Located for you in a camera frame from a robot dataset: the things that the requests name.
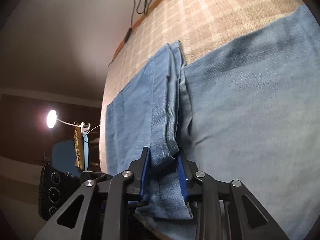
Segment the blue denim pants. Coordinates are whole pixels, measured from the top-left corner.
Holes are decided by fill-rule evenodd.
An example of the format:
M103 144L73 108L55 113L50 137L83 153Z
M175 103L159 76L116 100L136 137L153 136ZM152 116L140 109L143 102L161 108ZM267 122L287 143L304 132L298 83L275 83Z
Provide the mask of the blue denim pants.
M319 24L308 7L191 64L164 45L106 109L107 171L151 150L150 204L137 217L160 239L194 239L175 157L242 181L290 239L319 217Z

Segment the beige plaid bed blanket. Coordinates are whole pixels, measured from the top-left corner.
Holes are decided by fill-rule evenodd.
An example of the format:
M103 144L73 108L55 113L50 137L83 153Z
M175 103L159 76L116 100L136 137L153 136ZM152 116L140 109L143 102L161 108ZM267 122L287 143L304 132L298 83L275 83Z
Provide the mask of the beige plaid bed blanket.
M107 170L106 108L147 60L180 41L188 63L238 36L294 12L302 0L163 0L132 33L111 64L100 118L100 168Z

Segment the white gooseneck lamp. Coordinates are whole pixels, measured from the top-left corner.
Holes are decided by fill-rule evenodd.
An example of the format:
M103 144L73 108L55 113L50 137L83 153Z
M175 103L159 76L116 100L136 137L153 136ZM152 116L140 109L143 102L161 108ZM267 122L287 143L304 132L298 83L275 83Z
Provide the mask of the white gooseneck lamp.
M77 128L80 128L81 132L88 132L89 129L91 128L91 124L89 123L84 123L82 122L81 124L79 125L76 125L76 124L71 124L69 122L65 122L63 120L60 120L57 118L57 113L56 113L56 110L54 109L51 109L48 114L47 114L47 118L46 118L46 123L47 123L47 126L49 129L52 129L57 122L60 122L62 124L65 124L65 125L68 125L68 126L73 126L73 127L77 127Z

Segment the blue chair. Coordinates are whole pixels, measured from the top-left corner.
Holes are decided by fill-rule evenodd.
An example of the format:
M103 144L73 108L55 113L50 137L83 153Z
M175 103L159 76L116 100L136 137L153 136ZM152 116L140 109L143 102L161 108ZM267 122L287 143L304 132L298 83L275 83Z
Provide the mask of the blue chair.
M88 170L89 165L89 143L87 136L76 136L80 146L80 153L83 155L84 169L76 167L77 151L74 147L75 140L67 140L57 143L52 148L52 166L61 172L69 172L76 177L80 176L82 171Z

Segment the orange wooden bed frame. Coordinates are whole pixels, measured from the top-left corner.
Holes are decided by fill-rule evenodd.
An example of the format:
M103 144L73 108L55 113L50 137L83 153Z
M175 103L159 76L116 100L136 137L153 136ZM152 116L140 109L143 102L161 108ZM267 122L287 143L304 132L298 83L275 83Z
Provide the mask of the orange wooden bed frame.
M120 45L117 47L112 60L109 64L113 63L117 58L118 54L129 41L132 33L138 28L138 26L143 22L143 20L161 3L163 0L132 0L133 8L130 16L130 26L126 32L124 39L121 41Z

